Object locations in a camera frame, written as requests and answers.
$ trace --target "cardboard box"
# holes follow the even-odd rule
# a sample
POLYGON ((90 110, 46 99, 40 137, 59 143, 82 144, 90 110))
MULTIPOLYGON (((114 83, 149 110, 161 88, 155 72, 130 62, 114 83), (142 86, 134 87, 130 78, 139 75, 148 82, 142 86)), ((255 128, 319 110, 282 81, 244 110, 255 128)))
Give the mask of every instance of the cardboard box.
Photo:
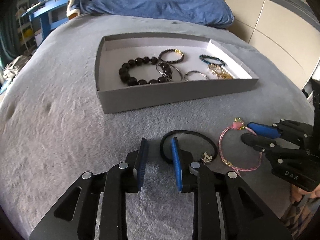
MULTIPOLYGON (((180 58, 176 53, 164 55, 164 60, 180 58)), ((161 75, 155 65, 143 64, 130 71, 137 80, 158 79, 161 75)), ((258 77, 237 57, 216 41, 175 33, 128 33, 103 37, 95 62, 97 95, 105 114, 174 102, 239 93, 251 90, 258 77), (165 49, 179 49, 185 54, 183 62, 174 64, 182 74, 198 70, 210 80, 198 74, 189 76, 191 81, 180 81, 173 70, 172 82, 128 87, 122 83, 118 70, 129 59, 158 57, 165 49), (217 79, 207 65, 199 59, 200 54, 211 55, 226 62, 226 68, 235 77, 230 80, 217 79)))

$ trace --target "pink braided cord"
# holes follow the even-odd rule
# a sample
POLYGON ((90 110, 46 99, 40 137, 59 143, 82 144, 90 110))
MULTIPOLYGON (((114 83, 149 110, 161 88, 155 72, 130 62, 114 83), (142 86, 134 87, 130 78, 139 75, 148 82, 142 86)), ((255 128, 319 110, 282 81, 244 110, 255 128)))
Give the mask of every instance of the pink braided cord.
MULTIPOLYGON (((220 157, 221 157, 221 160, 224 162, 224 163, 227 163, 228 161, 223 157, 223 154, 222 154, 222 138, 223 136, 225 135, 225 133, 227 131, 229 131, 230 129, 233 129, 233 130, 236 130, 234 129, 233 126, 229 126, 227 128, 225 128, 225 130, 221 133, 220 135, 220 138, 219 138, 219 154, 220 154, 220 157)), ((252 129, 250 129, 249 127, 245 127, 246 130, 248 130, 249 132, 251 132, 252 134, 254 135, 257 135, 252 129)), ((262 161, 262 152, 260 152, 260 156, 259 156, 259 162, 258 162, 258 165, 254 168, 250 168, 250 169, 243 169, 243 168, 239 168, 239 167, 236 167, 234 165, 228 165, 230 168, 232 168, 239 176, 240 175, 240 172, 239 171, 255 171, 257 168, 260 167, 261 165, 261 161, 262 161)))

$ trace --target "triangular cutout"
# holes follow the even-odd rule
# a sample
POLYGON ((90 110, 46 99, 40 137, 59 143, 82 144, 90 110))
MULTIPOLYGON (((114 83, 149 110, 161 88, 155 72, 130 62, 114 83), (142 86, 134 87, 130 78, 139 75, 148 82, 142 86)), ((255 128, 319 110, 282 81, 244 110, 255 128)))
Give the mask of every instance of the triangular cutout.
POLYGON ((253 202, 249 195, 242 188, 239 188, 238 191, 244 207, 245 216, 248 221, 262 217, 264 215, 263 212, 256 203, 253 202))
POLYGON ((80 187, 76 187, 66 197, 60 206, 54 211, 53 215, 66 221, 71 221, 76 210, 76 205, 81 192, 80 187))

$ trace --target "human hand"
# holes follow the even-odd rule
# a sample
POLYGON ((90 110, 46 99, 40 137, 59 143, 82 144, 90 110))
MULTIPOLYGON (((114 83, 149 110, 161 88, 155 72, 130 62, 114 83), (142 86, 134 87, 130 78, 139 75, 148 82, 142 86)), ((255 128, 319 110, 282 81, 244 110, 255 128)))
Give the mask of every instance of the human hand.
POLYGON ((299 202, 302 199, 303 195, 308 195, 308 194, 310 194, 309 198, 320 197, 320 184, 312 192, 306 192, 301 188, 291 185, 290 202, 291 203, 294 203, 295 201, 299 202))

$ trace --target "metal rivet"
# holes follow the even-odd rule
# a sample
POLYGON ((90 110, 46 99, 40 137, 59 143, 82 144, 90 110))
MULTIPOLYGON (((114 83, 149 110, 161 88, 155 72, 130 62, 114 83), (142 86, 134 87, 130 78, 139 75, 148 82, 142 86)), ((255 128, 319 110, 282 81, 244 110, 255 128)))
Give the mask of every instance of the metal rivet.
POLYGON ((85 172, 84 174, 82 174, 82 179, 88 179, 91 177, 91 173, 90 172, 85 172))
POLYGON ((191 167, 194 169, 198 169, 198 168, 200 168, 200 163, 193 162, 193 163, 191 163, 191 167))
POLYGON ((128 168, 129 167, 129 164, 128 163, 120 163, 119 164, 119 168, 120 169, 126 169, 126 168, 128 168))
POLYGON ((234 171, 230 171, 228 173, 229 178, 235 179, 236 177, 238 177, 238 175, 234 172, 234 171))

